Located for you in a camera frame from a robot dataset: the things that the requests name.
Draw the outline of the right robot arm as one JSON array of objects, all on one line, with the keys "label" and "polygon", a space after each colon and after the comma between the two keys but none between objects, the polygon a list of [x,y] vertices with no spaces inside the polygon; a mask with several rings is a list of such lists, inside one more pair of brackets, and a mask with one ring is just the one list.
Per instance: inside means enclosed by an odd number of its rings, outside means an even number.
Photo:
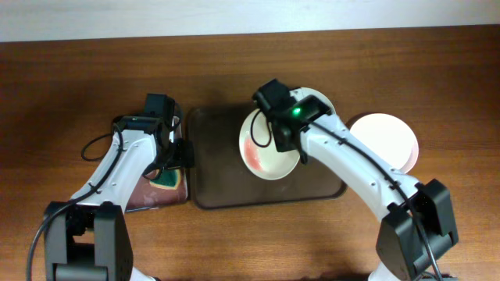
[{"label": "right robot arm", "polygon": [[388,164],[354,137],[327,101],[299,98],[279,80],[262,85],[252,99],[266,118],[279,152],[297,151],[302,163],[321,162],[380,221],[378,267],[370,280],[446,280],[438,259],[459,241],[449,189],[423,184]]}]

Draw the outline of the green yellow sponge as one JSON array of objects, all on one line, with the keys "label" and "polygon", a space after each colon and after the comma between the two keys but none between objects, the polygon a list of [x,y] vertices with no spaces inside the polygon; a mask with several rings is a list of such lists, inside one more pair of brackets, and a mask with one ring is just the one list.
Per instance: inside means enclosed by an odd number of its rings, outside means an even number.
[{"label": "green yellow sponge", "polygon": [[149,180],[151,186],[164,190],[176,190],[180,186],[180,170],[159,170],[156,175]]}]

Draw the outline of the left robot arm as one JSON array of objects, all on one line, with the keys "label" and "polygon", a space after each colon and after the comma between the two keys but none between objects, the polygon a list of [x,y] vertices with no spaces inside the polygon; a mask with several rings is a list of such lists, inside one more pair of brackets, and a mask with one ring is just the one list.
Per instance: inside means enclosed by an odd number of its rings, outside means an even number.
[{"label": "left robot arm", "polygon": [[118,116],[111,144],[90,179],[66,201],[53,201],[36,233],[45,242],[47,280],[148,280],[134,265],[125,214],[182,204],[192,145],[180,106],[148,94],[142,112]]}]

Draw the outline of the white plate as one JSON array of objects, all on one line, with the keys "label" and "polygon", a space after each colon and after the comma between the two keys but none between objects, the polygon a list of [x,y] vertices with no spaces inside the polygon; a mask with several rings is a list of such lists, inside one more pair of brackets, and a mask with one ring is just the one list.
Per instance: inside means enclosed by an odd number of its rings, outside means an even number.
[{"label": "white plate", "polygon": [[272,133],[266,128],[266,118],[258,109],[250,112],[241,125],[238,145],[241,158],[258,178],[263,180],[279,180],[293,171],[299,161],[297,151],[278,152],[274,139],[270,145],[261,148],[255,144],[267,144]]},{"label": "white plate", "polygon": [[294,97],[296,99],[296,101],[301,101],[302,99],[307,98],[308,96],[314,96],[314,97],[318,98],[322,103],[327,105],[333,114],[336,114],[336,110],[333,106],[333,103],[330,101],[330,99],[326,95],[324,95],[323,93],[321,93],[315,89],[312,89],[309,87],[299,87],[299,88],[295,88],[295,89],[290,90],[289,94],[291,97]]},{"label": "white plate", "polygon": [[398,117],[365,114],[352,122],[350,132],[395,169],[408,173],[417,162],[420,148],[416,135]]}]

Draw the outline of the white plate bottom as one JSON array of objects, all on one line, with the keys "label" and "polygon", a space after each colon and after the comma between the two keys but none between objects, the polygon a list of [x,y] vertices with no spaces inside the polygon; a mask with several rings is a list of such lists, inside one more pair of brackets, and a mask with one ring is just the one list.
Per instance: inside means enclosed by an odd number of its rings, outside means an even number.
[{"label": "white plate bottom", "polygon": [[408,173],[417,162],[420,148],[416,135],[398,117],[365,114],[352,122],[350,132],[395,169]]}]

